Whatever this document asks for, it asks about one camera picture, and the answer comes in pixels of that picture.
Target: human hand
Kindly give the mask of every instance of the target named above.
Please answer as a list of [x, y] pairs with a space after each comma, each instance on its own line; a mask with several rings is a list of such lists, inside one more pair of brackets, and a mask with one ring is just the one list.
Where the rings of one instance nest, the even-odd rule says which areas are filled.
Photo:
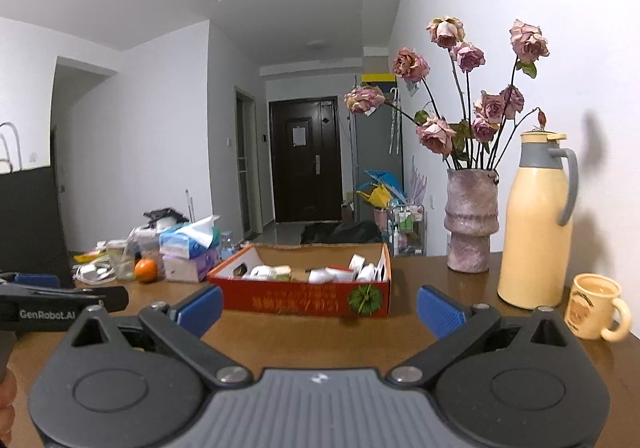
[[14, 425], [13, 402], [18, 393], [18, 385], [11, 370], [7, 369], [0, 383], [0, 441], [8, 446], [11, 442], [11, 428]]

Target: mug rim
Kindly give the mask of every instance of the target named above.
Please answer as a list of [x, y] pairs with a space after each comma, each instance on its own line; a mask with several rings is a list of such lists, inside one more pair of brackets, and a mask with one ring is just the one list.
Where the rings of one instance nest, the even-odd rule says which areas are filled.
[[[602, 281], [610, 282], [616, 288], [615, 293], [613, 295], [603, 295], [602, 293], [596, 293], [594, 291], [589, 291], [588, 289], [585, 289], [580, 284], [580, 281], [587, 277], [595, 277], [596, 279], [601, 279]], [[610, 279], [609, 277], [605, 277], [604, 275], [599, 275], [597, 273], [580, 273], [579, 275], [575, 275], [574, 284], [577, 285], [577, 287], [580, 288], [582, 292], [586, 293], [587, 295], [591, 295], [592, 297], [618, 298], [620, 295], [622, 295], [622, 286], [618, 282], [614, 281], [613, 279]]]

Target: door frame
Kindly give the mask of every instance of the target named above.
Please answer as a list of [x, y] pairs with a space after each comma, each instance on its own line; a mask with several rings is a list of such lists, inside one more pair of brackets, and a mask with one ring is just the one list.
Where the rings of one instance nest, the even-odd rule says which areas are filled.
[[[256, 117], [255, 98], [242, 89], [235, 88], [234, 127], [237, 127], [238, 101], [242, 102], [244, 118], [244, 157], [247, 169], [247, 187], [249, 200], [249, 221], [252, 235], [262, 233], [262, 199], [260, 196], [260, 158], [258, 155], [258, 121]], [[238, 171], [238, 144], [236, 143], [236, 173], [238, 174], [238, 202], [240, 203], [240, 173]]]
[[275, 137], [273, 133], [273, 110], [275, 104], [287, 104], [293, 105], [297, 103], [307, 102], [331, 102], [332, 113], [334, 114], [334, 131], [336, 140], [336, 149], [338, 154], [338, 160], [340, 161], [340, 193], [344, 195], [344, 187], [342, 186], [342, 151], [340, 150], [340, 123], [338, 118], [340, 114], [338, 112], [338, 97], [337, 96], [313, 96], [311, 98], [295, 98], [291, 100], [271, 100], [269, 101], [269, 146], [270, 146], [270, 164], [271, 164], [271, 187], [273, 188], [273, 219], [277, 223], [276, 217], [276, 182], [275, 182]]

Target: red cardboard box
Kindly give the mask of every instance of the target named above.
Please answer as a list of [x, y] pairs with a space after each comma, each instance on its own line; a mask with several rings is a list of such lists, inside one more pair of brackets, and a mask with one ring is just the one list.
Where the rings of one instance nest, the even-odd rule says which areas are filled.
[[[373, 263], [383, 275], [380, 282], [328, 282], [309, 284], [308, 272], [324, 266], [349, 266], [357, 253]], [[292, 281], [246, 281], [233, 278], [245, 265], [291, 266]], [[386, 244], [302, 245], [274, 247], [249, 245], [211, 269], [207, 280], [222, 288], [225, 309], [258, 313], [309, 316], [387, 316], [391, 289], [391, 264]]]

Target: orange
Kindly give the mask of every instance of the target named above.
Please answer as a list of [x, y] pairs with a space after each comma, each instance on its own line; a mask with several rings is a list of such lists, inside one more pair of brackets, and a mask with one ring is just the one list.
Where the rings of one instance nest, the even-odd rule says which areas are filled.
[[140, 259], [133, 274], [138, 282], [153, 282], [158, 276], [158, 265], [153, 259]]

